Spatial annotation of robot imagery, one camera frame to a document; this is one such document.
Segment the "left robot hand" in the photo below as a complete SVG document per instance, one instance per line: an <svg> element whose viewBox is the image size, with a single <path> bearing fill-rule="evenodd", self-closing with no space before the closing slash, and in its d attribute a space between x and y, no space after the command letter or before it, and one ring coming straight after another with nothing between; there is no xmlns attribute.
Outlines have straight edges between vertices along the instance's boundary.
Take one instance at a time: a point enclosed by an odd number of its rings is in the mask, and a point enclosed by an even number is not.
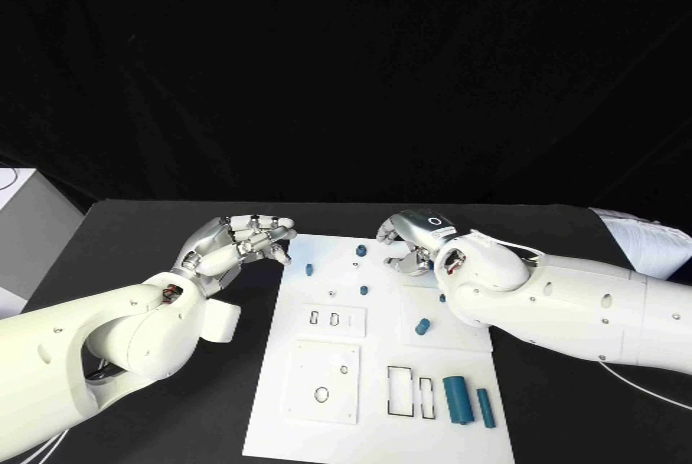
<svg viewBox="0 0 692 464"><path fill-rule="evenodd" d="M296 236L293 221L267 215L211 219L182 244L171 273L190 280L211 297L229 285L242 266L270 259L286 266L291 258L280 243Z"/></svg>

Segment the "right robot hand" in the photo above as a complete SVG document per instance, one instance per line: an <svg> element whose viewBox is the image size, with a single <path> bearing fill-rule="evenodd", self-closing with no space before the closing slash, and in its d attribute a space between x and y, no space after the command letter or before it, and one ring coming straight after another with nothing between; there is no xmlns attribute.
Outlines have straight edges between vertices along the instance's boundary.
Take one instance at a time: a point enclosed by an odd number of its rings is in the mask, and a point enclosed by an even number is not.
<svg viewBox="0 0 692 464"><path fill-rule="evenodd" d="M462 266L465 254L446 248L461 237L451 221L429 209L403 210L380 224L376 241L390 245L400 239L407 247L403 257L387 257L383 263L400 274L422 276L429 270L440 269L451 275Z"/></svg>

